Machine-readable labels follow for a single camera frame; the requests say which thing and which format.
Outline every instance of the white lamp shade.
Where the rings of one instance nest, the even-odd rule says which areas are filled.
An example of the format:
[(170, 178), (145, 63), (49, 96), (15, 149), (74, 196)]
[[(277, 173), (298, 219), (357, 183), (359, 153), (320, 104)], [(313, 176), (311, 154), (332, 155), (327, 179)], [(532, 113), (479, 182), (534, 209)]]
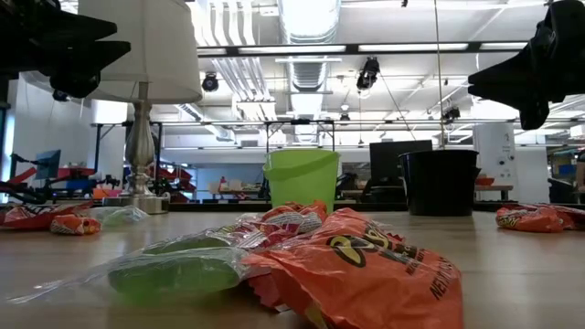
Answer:
[(118, 33), (105, 40), (132, 44), (130, 53), (101, 72), (91, 98), (139, 101), (138, 83), (148, 82), (152, 103), (201, 100), (195, 31), (184, 1), (80, 0), (79, 13), (118, 25)]

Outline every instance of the black bin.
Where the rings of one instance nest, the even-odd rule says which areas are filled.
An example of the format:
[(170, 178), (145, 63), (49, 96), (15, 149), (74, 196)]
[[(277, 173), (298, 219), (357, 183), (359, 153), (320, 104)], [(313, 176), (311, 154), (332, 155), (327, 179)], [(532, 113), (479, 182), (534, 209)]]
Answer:
[(476, 151), (437, 150), (402, 154), (409, 212), (415, 216), (471, 216)]

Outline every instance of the ceiling duct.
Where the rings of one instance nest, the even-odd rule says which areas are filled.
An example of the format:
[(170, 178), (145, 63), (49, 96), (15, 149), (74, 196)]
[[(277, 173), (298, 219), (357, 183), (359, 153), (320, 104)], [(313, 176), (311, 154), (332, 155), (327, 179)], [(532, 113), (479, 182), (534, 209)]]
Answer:
[[(287, 44), (331, 44), (339, 23), (341, 0), (279, 0), (282, 38)], [(324, 90), (327, 63), (290, 63), (288, 75), (291, 91), (292, 111), (296, 117), (317, 118), (323, 104), (323, 94), (303, 94)], [(307, 133), (308, 126), (300, 128), (299, 142), (315, 142), (315, 136)]]
[[(203, 115), (201, 115), (201, 109), (195, 104), (179, 104), (176, 105), (177, 109), (184, 111), (189, 114), (196, 122), (203, 121)], [(213, 133), (219, 142), (233, 142), (236, 140), (236, 134), (228, 129), (215, 126), (215, 125), (204, 125), (205, 129)]]

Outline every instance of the green plastic bucket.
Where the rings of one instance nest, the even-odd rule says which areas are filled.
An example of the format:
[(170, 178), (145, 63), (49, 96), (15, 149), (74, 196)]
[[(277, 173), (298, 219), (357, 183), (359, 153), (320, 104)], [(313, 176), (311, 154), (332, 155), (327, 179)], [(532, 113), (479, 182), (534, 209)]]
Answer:
[(321, 200), (333, 212), (339, 154), (326, 150), (286, 150), (268, 154), (264, 175), (271, 184), (272, 206), (288, 201), (310, 205)]

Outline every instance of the computer monitor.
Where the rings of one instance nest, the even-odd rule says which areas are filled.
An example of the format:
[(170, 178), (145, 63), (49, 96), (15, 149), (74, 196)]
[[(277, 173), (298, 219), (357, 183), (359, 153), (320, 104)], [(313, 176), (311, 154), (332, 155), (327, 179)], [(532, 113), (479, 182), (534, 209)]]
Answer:
[(61, 160), (61, 150), (44, 152), (37, 154), (37, 175), (35, 179), (57, 178), (59, 175), (59, 162)]
[(371, 143), (369, 159), (373, 182), (389, 180), (401, 185), (399, 155), (416, 151), (432, 151), (432, 141)]

